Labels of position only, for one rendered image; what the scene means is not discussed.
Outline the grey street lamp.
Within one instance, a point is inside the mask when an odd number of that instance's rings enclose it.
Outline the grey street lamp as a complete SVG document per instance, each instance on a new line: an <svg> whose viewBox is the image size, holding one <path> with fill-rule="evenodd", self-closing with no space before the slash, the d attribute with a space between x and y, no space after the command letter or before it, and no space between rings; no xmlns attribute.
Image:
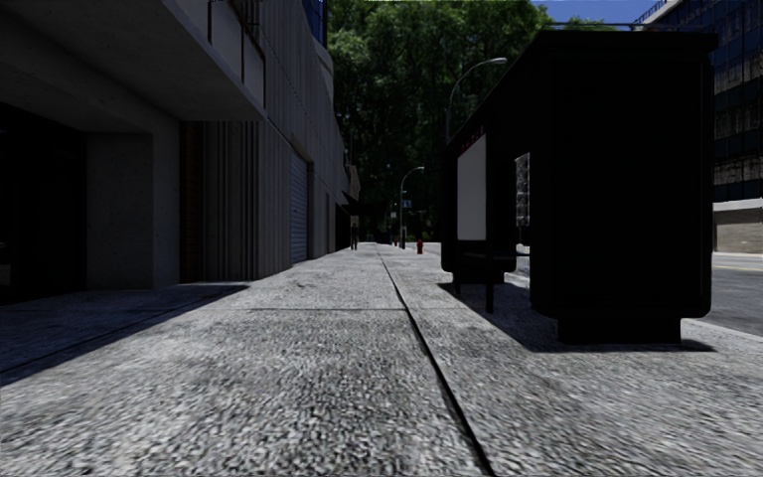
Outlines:
<svg viewBox="0 0 763 477"><path fill-rule="evenodd" d="M482 66L486 66L486 65L505 65L507 63L508 63L508 58L506 58L506 57L491 58L491 59L482 61L482 62L472 66L458 80L456 80L455 84L453 85L453 87L451 89L451 92L450 92L450 95L449 95L449 99L448 99L447 107L445 108L445 123L444 123L444 133L445 133L444 134L444 143L445 143L445 145L447 145L449 143L450 138L451 138L451 135L450 135L450 121L451 121L451 111L452 111L452 106L453 106L454 95L455 95L456 89L458 88L460 83L463 81L463 79L468 74L470 74L473 70L475 70L477 68L480 68Z"/></svg>
<svg viewBox="0 0 763 477"><path fill-rule="evenodd" d="M403 215L403 194L404 194L404 183L407 177L416 171L423 172L425 170L424 166L418 166L410 169L401 179L400 186L399 186L399 247L401 249L405 249L405 243L406 243L406 233L405 233L405 225L404 225L404 215Z"/></svg>

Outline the trees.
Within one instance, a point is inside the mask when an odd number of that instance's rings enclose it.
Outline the trees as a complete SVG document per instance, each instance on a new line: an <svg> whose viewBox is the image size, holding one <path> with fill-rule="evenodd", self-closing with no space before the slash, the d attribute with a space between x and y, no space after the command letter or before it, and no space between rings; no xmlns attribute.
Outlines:
<svg viewBox="0 0 763 477"><path fill-rule="evenodd" d="M535 34L552 23L533 0L333 0L328 50L335 67L335 109L360 177L363 236L399 235L399 186L405 231L439 241L440 155L445 108L456 80L450 134L487 96Z"/></svg>

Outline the pale concrete building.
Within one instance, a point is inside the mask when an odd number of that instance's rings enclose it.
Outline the pale concrete building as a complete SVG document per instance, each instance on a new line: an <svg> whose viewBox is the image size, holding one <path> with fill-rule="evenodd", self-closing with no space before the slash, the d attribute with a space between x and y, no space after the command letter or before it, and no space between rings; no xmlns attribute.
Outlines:
<svg viewBox="0 0 763 477"><path fill-rule="evenodd" d="M0 0L0 303L349 243L330 0Z"/></svg>

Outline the black bus shelter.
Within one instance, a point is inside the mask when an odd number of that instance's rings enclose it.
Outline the black bus shelter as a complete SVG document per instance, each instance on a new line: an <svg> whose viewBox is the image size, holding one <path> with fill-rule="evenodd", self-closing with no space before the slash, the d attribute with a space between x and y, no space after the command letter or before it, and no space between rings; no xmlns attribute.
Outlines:
<svg viewBox="0 0 763 477"><path fill-rule="evenodd" d="M710 33L543 30L441 156L441 265L520 257L565 344L675 344L711 305Z"/></svg>

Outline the glass tower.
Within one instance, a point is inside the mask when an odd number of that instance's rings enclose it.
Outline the glass tower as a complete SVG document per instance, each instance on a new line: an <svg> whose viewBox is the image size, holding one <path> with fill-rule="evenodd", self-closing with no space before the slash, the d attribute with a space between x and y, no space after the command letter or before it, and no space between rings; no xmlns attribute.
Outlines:
<svg viewBox="0 0 763 477"><path fill-rule="evenodd" d="M656 0L636 23L717 35L713 247L763 254L763 0Z"/></svg>

